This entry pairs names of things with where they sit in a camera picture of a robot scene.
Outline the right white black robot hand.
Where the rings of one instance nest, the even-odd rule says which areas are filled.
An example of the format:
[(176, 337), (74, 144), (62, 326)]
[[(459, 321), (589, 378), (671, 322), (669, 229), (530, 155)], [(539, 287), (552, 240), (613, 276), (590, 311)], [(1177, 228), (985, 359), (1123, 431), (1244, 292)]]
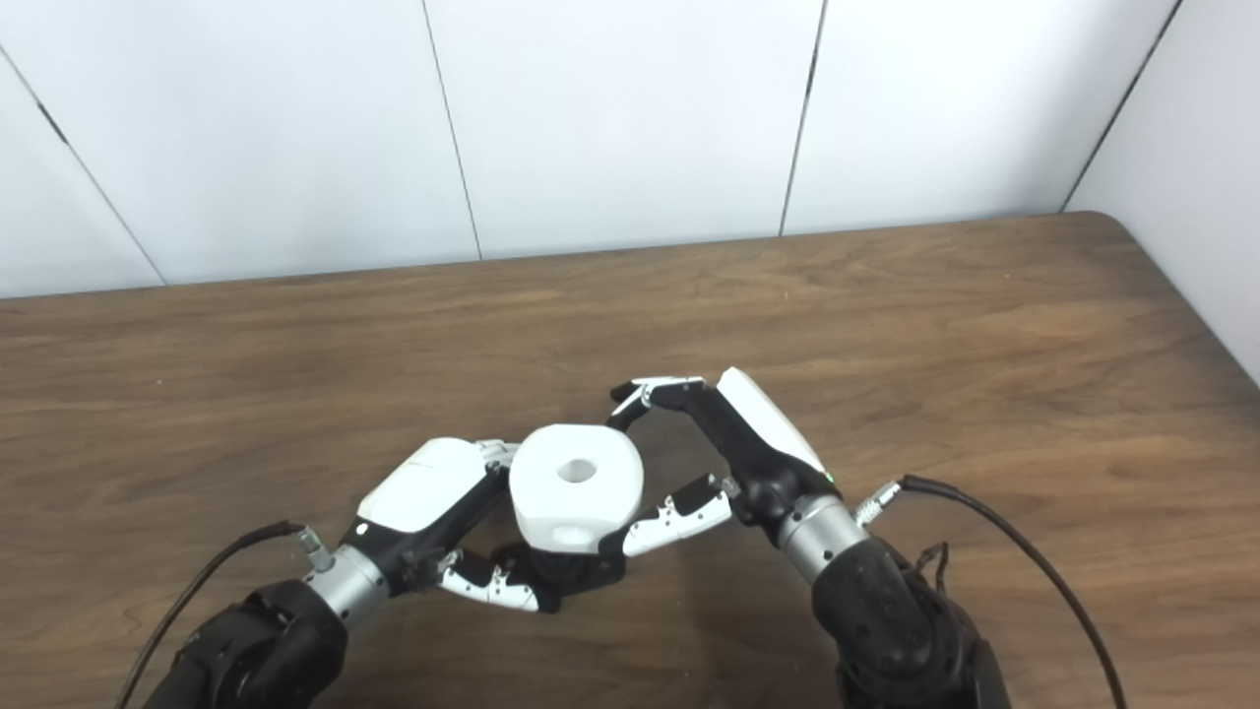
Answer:
[(711, 474), (667, 496), (656, 510), (601, 540), (606, 555), (640, 557), (706, 533), (730, 519), (759, 528), (813, 579), (837, 553), (866, 539), (822, 458), (742, 369), (714, 385), (702, 377), (640, 377), (610, 390), (606, 426), (626, 432), (651, 411), (688, 416), (730, 475)]

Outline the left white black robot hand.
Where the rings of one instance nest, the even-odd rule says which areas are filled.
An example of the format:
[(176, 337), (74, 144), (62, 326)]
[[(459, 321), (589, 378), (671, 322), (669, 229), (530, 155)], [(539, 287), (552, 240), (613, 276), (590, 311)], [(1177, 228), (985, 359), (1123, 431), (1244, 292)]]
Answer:
[(428, 440), (365, 494), (335, 559), (355, 565), (382, 599), (441, 588), (539, 613), (523, 574), (461, 548), (505, 497), (518, 450), (503, 440)]

